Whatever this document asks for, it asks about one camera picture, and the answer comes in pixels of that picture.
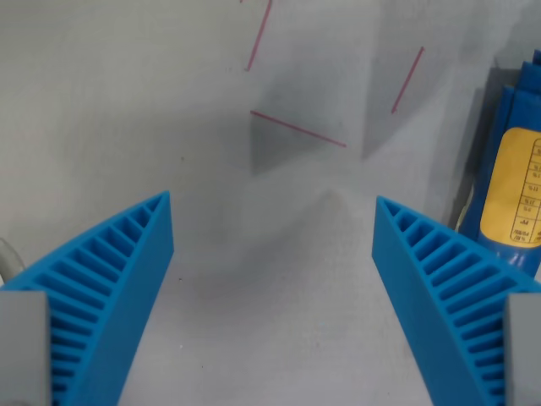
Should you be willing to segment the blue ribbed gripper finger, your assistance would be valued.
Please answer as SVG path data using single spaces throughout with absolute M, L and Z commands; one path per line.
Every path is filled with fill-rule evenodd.
M 505 404 L 504 307 L 532 277 L 384 196 L 372 257 L 435 405 Z
M 173 253 L 164 191 L 68 241 L 3 286 L 46 295 L 52 404 L 118 403 Z

